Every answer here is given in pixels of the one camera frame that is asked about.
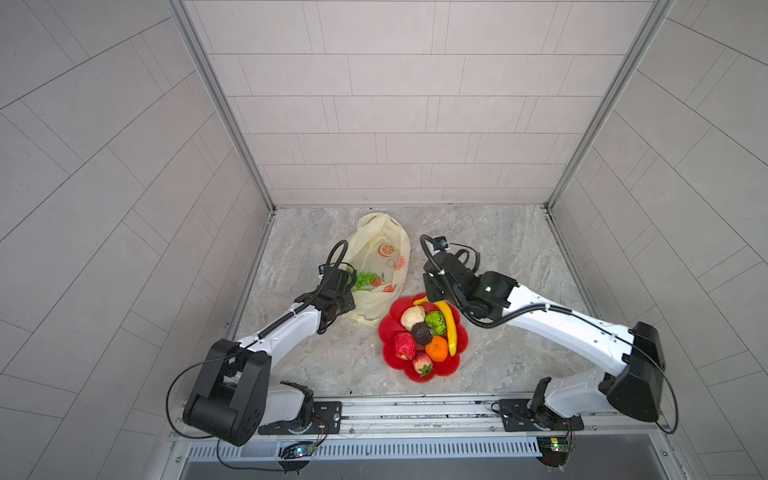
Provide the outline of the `cream plastic shopping bag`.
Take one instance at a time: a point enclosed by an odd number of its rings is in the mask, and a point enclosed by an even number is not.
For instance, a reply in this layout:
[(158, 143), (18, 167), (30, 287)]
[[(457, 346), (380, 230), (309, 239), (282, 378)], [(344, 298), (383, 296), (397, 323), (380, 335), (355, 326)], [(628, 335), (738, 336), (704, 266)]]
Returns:
[(382, 212), (363, 216), (357, 230), (347, 239), (348, 249), (343, 265), (351, 265), (357, 272), (375, 272), (383, 283), (372, 290), (352, 289), (355, 309), (343, 317), (366, 323), (378, 322), (405, 286), (411, 241), (404, 227), (392, 216)]

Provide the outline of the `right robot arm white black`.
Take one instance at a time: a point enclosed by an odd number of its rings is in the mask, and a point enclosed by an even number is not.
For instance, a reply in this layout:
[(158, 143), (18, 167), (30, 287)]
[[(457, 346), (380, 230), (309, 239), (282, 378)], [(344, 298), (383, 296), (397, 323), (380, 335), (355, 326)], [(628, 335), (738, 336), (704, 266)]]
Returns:
[(468, 267), (467, 254), (426, 255), (424, 283), (430, 302), (447, 301), (478, 328), (511, 325), (538, 334), (594, 366), (566, 378), (541, 379), (527, 403), (534, 424), (553, 430), (573, 417), (609, 409), (642, 422), (659, 421), (668, 384), (653, 326), (612, 324), (550, 301), (498, 272), (477, 274)]

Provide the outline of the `fake green grapes bunch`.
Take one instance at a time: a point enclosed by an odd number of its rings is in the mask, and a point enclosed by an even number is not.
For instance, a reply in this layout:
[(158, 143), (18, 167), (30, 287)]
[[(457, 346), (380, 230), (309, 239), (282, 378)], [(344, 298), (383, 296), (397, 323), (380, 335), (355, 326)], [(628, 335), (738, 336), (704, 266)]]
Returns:
[(383, 283), (381, 276), (375, 272), (361, 272), (356, 274), (354, 288), (357, 290), (372, 290)]

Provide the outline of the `fake red strawberry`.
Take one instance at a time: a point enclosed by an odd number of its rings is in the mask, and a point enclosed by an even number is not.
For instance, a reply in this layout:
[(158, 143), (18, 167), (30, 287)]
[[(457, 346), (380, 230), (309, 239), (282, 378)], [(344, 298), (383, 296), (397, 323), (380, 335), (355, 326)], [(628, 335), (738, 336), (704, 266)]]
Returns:
[(412, 365), (420, 378), (429, 376), (433, 372), (433, 361), (425, 351), (416, 352)]

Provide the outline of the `fake dark purple fruit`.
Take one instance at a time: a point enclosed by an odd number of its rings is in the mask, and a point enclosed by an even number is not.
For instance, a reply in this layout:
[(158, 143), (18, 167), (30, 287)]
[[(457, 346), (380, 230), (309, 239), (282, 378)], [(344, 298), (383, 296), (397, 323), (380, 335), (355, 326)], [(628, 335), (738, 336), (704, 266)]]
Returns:
[(433, 340), (433, 334), (426, 322), (419, 322), (412, 326), (411, 335), (415, 342), (422, 346), (429, 345)]

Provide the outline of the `fake beige fruit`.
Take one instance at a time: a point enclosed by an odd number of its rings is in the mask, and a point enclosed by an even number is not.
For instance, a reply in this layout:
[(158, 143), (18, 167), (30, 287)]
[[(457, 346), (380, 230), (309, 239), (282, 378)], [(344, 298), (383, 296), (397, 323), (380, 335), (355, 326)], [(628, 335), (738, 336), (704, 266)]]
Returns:
[(411, 332), (416, 324), (425, 321), (426, 312), (423, 306), (415, 305), (407, 308), (400, 317), (400, 324)]

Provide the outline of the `fake yellow banana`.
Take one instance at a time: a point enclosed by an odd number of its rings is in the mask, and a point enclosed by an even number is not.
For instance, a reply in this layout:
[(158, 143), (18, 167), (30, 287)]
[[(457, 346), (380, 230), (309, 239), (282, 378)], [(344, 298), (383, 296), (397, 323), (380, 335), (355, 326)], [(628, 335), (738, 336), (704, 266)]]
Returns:
[(439, 310), (446, 319), (447, 334), (442, 337), (444, 337), (449, 344), (450, 355), (448, 357), (454, 357), (457, 354), (457, 349), (458, 349), (458, 333), (457, 333), (456, 321), (455, 321), (453, 312), (451, 310), (451, 307), (448, 305), (446, 301), (438, 301), (433, 304), (433, 307), (435, 307), (435, 310), (432, 310), (432, 311)]

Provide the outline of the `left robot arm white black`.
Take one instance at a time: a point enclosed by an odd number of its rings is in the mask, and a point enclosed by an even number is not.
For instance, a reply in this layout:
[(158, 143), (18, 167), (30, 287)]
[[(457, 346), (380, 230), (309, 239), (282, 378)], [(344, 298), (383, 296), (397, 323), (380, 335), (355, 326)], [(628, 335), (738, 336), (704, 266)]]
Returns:
[(274, 383), (270, 377), (295, 347), (324, 334), (338, 316), (355, 308), (353, 267), (325, 264), (319, 273), (318, 287), (297, 297), (262, 331), (211, 346), (185, 404), (184, 424), (235, 446), (244, 445), (261, 428), (303, 433), (313, 426), (313, 391), (295, 382)]

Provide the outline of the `fake orange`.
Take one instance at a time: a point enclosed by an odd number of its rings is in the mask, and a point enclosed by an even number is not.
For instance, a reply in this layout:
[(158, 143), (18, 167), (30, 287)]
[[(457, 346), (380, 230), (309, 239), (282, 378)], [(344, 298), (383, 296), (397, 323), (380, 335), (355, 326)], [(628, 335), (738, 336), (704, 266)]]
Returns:
[(425, 352), (433, 362), (443, 362), (450, 355), (449, 344), (442, 336), (434, 336), (425, 346)]

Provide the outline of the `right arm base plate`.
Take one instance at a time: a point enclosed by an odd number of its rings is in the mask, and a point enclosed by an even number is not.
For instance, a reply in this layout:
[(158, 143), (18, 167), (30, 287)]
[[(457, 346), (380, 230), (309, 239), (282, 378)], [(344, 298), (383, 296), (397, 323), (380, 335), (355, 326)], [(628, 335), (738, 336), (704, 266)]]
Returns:
[(562, 417), (536, 399), (500, 399), (491, 410), (502, 419), (506, 432), (570, 432), (584, 429), (579, 415)]

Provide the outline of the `red flower-shaped plate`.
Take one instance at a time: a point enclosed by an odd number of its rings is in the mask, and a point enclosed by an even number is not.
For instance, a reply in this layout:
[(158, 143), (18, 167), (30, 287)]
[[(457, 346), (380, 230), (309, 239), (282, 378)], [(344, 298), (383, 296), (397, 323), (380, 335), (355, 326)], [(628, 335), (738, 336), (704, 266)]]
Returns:
[[(457, 354), (454, 357), (448, 357), (443, 362), (433, 362), (433, 372), (429, 376), (423, 378), (420, 378), (416, 374), (412, 365), (413, 359), (407, 361), (395, 357), (393, 353), (394, 337), (400, 332), (408, 332), (400, 324), (400, 317), (407, 308), (415, 305), (423, 306), (425, 312), (435, 310), (433, 304), (427, 301), (425, 294), (419, 294), (415, 297), (404, 297), (394, 302), (390, 308), (389, 314), (381, 321), (378, 334), (380, 340), (383, 342), (382, 357), (385, 363), (394, 370), (402, 371), (411, 381), (416, 383), (426, 383), (435, 377), (449, 377), (455, 374), (461, 364), (461, 354), (469, 346), (469, 336), (466, 329), (461, 324), (458, 310), (453, 306), (450, 307), (456, 321), (458, 333), (458, 349)], [(425, 346), (417, 344), (417, 351), (425, 351)]]

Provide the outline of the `fake red fruit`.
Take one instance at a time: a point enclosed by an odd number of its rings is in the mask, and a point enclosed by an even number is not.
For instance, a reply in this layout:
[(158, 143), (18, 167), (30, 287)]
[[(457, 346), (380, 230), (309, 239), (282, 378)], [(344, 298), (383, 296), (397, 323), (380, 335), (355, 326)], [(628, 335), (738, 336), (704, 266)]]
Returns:
[(409, 332), (400, 332), (394, 337), (393, 353), (396, 358), (411, 361), (416, 351), (416, 341)]

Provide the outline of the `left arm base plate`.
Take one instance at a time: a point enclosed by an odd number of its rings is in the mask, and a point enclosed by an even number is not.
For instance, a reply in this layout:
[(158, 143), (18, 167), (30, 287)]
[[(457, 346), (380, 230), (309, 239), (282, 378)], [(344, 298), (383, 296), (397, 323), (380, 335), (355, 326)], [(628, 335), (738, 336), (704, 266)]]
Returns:
[(298, 419), (277, 421), (257, 429), (259, 435), (330, 435), (340, 432), (342, 415), (340, 401), (315, 401), (310, 413)]

